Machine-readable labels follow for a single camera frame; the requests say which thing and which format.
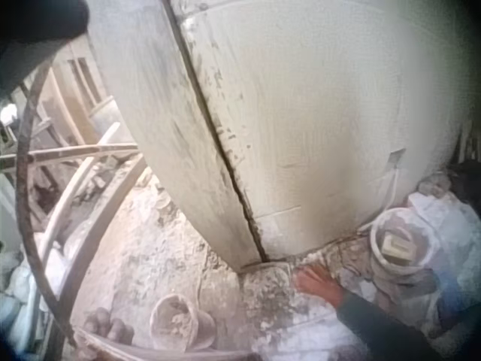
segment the concrete floor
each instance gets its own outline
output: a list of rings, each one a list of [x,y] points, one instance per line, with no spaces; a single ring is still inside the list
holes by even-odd
[[[214,347],[254,350],[263,359],[337,359],[342,350],[359,359],[365,350],[321,299],[294,292],[292,269],[321,260],[311,253],[289,262],[235,274],[170,201],[155,177],[128,194],[86,274],[71,321],[82,325],[97,307],[133,325],[134,344],[152,347],[154,305],[180,293],[216,321]],[[372,284],[349,274],[349,288],[368,299]]]

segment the dirty bucket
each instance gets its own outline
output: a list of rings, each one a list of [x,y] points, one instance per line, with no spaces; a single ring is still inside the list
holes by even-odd
[[[168,295],[150,315],[150,337],[157,350],[201,350],[212,345],[216,324],[182,295]]]
[[[409,264],[389,262],[381,253],[384,235],[388,231],[416,245],[416,255]],[[420,271],[431,261],[440,246],[434,228],[409,208],[392,208],[382,212],[372,225],[370,242],[374,258],[394,275],[411,275]]]

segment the white bucket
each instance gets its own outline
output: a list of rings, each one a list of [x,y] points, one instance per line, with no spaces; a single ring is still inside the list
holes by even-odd
[[[150,315],[150,337],[157,350],[201,350],[212,345],[216,324],[182,295],[168,295]]]
[[[416,257],[410,264],[396,265],[383,256],[380,247],[386,231],[416,245]],[[394,275],[411,275],[420,271],[431,261],[440,246],[434,228],[409,208],[392,208],[382,212],[371,227],[370,241],[376,260]]]

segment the human hand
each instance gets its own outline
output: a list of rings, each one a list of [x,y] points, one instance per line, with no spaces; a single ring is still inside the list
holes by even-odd
[[[342,302],[345,289],[319,264],[299,267],[294,273],[295,289],[323,298],[334,308]]]
[[[134,329],[130,325],[125,325],[118,318],[110,319],[110,313],[102,307],[87,316],[83,328],[95,335],[108,338],[111,341],[120,344],[132,344],[134,338]],[[78,334],[75,336],[77,342],[76,356],[78,361],[94,360],[97,358],[97,352],[86,345],[85,340]]]

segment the floor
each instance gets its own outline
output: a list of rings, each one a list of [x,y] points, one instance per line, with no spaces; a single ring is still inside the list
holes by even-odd
[[[263,359],[323,360],[365,354],[356,337],[321,299],[296,293],[296,265],[325,262],[313,252],[288,262],[234,273],[194,230],[155,177],[128,194],[104,235],[80,288],[71,322],[83,324],[97,307],[133,325],[134,344],[152,347],[149,318],[154,305],[180,293],[216,321],[214,347],[254,350]],[[370,301],[374,285],[339,265],[335,276]]]

